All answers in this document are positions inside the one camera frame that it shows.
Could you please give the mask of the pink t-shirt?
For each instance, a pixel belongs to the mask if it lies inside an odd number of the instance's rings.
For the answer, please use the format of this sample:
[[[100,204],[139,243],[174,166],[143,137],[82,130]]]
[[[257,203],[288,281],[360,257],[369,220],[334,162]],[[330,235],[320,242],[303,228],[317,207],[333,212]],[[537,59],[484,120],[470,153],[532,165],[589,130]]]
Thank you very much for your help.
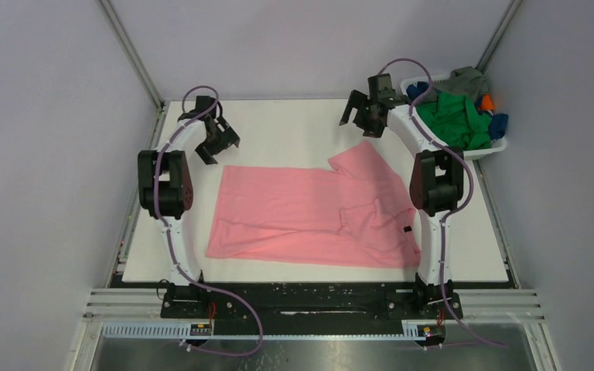
[[[368,141],[329,168],[224,168],[207,256],[412,268],[421,251],[401,177]]]

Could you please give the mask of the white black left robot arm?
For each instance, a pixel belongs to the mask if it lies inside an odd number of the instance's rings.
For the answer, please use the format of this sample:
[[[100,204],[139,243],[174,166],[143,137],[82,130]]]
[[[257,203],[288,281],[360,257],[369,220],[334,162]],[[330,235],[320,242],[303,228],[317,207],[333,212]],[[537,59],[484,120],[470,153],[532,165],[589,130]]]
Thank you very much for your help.
[[[201,95],[192,110],[179,116],[174,132],[153,150],[138,153],[138,199],[159,228],[169,258],[165,307],[176,302],[192,318],[204,315],[213,289],[203,280],[187,223],[195,191],[188,160],[195,154],[205,165],[216,155],[240,144],[236,131],[224,118],[221,102]]]

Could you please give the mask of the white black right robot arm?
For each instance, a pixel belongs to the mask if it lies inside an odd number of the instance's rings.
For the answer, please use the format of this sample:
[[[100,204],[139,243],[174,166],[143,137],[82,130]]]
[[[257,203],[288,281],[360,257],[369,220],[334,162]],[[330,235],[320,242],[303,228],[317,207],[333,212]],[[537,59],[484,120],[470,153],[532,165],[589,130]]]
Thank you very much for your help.
[[[380,138],[389,129],[414,157],[409,196],[420,215],[422,258],[406,302],[420,317],[432,318],[452,298],[449,219],[472,198],[464,190],[473,183],[472,173],[463,150],[444,144],[427,127],[414,104],[394,89],[390,74],[379,73],[367,82],[367,93],[350,92],[340,123],[353,122],[369,138]]]

